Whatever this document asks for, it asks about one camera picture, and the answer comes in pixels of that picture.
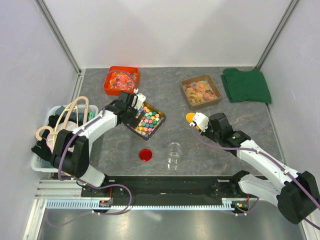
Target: green towel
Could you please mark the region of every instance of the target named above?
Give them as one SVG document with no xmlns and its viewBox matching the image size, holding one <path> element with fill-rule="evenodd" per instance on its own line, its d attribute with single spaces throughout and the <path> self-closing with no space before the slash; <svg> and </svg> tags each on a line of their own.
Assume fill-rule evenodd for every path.
<svg viewBox="0 0 320 240">
<path fill-rule="evenodd" d="M 244 101 L 271 103 L 265 77 L 259 69 L 239 71 L 236 68 L 226 68 L 221 78 L 231 103 Z"/>
</svg>

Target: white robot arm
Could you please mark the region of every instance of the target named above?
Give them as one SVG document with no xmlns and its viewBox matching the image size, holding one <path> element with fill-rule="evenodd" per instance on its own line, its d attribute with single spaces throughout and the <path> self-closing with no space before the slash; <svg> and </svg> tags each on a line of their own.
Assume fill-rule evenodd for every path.
<svg viewBox="0 0 320 240">
<path fill-rule="evenodd" d="M 117 100 L 107 105 L 104 110 L 86 124 L 73 131 L 61 130 L 54 145 L 51 165 L 59 168 L 68 141 L 79 130 L 82 130 L 72 142 L 73 152 L 68 150 L 63 160 L 62 171 L 96 187 L 106 185 L 108 176 L 90 164 L 90 146 L 105 132 L 121 123 L 135 128 L 145 115 L 144 112 L 141 112 L 139 118 L 136 118 L 137 112 L 143 106 L 145 100 L 146 97 L 141 93 L 122 92 Z"/>
<path fill-rule="evenodd" d="M 299 173 L 286 166 L 271 157 L 244 132 L 234 131 L 224 113 L 216 113 L 207 117 L 197 112 L 190 126 L 196 127 L 202 136 L 206 136 L 221 145 L 222 149 L 246 161 L 267 178 L 263 180 L 243 170 L 236 173 L 233 176 L 234 182 L 240 192 L 252 194 L 275 205 L 282 215 L 294 224 L 300 223 L 317 208 L 287 173 L 290 173 L 319 201 L 320 195 L 315 177 L 307 171 Z"/>
</svg>

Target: clear plastic cup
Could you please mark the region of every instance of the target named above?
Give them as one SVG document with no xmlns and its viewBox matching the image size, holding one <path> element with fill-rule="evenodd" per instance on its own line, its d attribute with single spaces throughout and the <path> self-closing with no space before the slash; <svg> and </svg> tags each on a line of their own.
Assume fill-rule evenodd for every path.
<svg viewBox="0 0 320 240">
<path fill-rule="evenodd" d="M 177 142 L 172 142 L 168 146 L 168 169 L 177 170 L 177 164 L 182 154 L 182 147 Z"/>
</svg>

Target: red lid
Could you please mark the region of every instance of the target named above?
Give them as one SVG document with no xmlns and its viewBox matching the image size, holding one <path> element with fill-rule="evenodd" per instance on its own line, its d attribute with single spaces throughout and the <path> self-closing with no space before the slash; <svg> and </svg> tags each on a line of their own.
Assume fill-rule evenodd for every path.
<svg viewBox="0 0 320 240">
<path fill-rule="evenodd" d="M 152 158 L 152 151 L 150 149 L 142 149 L 139 153 L 139 157 L 142 161 L 148 162 Z"/>
</svg>

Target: brown box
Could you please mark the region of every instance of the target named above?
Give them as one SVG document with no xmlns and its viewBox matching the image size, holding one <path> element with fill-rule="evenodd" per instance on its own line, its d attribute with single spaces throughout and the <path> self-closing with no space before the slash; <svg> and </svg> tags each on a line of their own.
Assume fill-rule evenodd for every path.
<svg viewBox="0 0 320 240">
<path fill-rule="evenodd" d="M 188 85 L 194 82 L 199 82 L 199 81 L 207 81 L 210 84 L 210 87 L 212 88 L 214 94 L 217 96 L 216 99 L 210 100 L 210 101 L 206 101 L 206 102 L 201 102 L 198 104 L 193 104 L 190 102 L 189 98 L 187 97 L 187 94 L 183 88 L 183 85 Z M 220 102 L 221 99 L 221 93 L 219 92 L 217 86 L 215 85 L 214 81 L 212 80 L 212 78 L 206 74 L 206 75 L 202 75 L 202 76 L 196 76 L 187 80 L 183 80 L 180 84 L 180 90 L 182 92 L 182 95 L 189 107 L 190 110 L 195 111 L 195 110 L 199 110 L 202 108 L 206 108 L 215 104 L 218 104 Z"/>
</svg>

